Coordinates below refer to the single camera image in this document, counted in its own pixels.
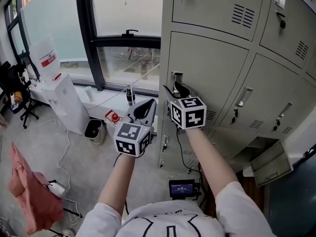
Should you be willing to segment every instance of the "pink jacket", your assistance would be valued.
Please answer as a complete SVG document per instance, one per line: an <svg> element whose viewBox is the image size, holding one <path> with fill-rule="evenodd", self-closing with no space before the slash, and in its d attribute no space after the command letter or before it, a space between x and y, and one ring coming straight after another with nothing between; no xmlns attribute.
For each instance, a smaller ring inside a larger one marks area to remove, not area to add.
<svg viewBox="0 0 316 237"><path fill-rule="evenodd" d="M19 202L27 220L27 234L31 235L63 219L61 198L50 192L45 185L49 182L43 174L32 172L30 166L11 142L12 177L9 191Z"/></svg>

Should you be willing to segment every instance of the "black office chair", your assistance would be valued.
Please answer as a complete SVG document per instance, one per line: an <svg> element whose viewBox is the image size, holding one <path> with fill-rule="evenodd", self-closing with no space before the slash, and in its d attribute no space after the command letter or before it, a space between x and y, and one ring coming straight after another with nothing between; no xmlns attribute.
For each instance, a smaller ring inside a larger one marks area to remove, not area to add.
<svg viewBox="0 0 316 237"><path fill-rule="evenodd" d="M14 114L20 112L20 110L25 109L25 112L21 115L20 119L23 120L23 127L26 129L27 126L25 125L26 120L28 119L29 115L34 116L36 119L39 119L38 116L36 116L32 110L40 106L41 103L35 102L35 104L32 105L32 102L34 102L33 99L31 99L30 89L29 86L31 85L31 81L25 81L25 78L22 75L23 71L25 69L25 63L23 65L13 65L9 62L5 62L0 66L0 88L5 92L5 94L10 99L11 95L14 92L20 91L22 94L23 101L18 104L18 107L15 109L12 109L11 101L10 102L10 109Z"/></svg>

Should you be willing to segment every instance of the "white t-shirt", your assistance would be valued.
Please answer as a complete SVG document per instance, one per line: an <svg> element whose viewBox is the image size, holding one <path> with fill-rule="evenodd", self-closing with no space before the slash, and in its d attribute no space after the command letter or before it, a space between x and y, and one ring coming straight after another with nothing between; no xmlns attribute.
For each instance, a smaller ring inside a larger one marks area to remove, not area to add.
<svg viewBox="0 0 316 237"><path fill-rule="evenodd" d="M238 182L216 197L217 218L203 214L189 200L148 204L133 210L125 222L110 206L98 203L84 219L77 237L274 237L257 205Z"/></svg>

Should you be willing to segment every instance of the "digital display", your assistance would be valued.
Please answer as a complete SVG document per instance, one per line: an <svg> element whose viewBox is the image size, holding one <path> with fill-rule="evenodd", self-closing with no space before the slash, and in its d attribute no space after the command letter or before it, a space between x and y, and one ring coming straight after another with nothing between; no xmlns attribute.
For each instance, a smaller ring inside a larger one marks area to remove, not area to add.
<svg viewBox="0 0 316 237"><path fill-rule="evenodd" d="M174 194L192 194L193 184L173 184L171 185L171 193Z"/></svg>

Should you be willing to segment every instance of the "window frame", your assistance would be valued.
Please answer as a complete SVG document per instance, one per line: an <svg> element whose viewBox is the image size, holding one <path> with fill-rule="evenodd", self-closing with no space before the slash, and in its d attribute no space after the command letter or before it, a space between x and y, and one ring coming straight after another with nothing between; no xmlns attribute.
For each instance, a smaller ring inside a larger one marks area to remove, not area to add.
<svg viewBox="0 0 316 237"><path fill-rule="evenodd" d="M37 76L40 78L40 74L30 58L29 52L29 41L27 39L26 33L23 27L23 20L21 15L21 8L23 7L23 0L16 0L16 11L17 16L10 21L10 11L9 5L12 0L9 0L4 6L5 9L5 21L7 32L10 40L10 44L18 64L22 64L22 58L27 57L30 60L32 68ZM79 26L81 30L82 40L84 49L87 55L90 70L94 81L85 81L79 79L72 79L74 85L79 86L92 86L96 87L97 90L102 91L104 89L122 91L127 87L125 84L117 84L106 82L101 68L101 63L99 60L98 47L143 47L143 48L155 48L160 49L161 37L151 37L151 36L131 36L124 38L123 36L97 36L96 22L93 11L93 0L76 0L77 12L79 18ZM18 54L15 48L12 29L19 25L22 41L24 44L25 52ZM136 94L147 95L152 97L158 97L158 90L147 89L142 87L134 87L134 92Z"/></svg>

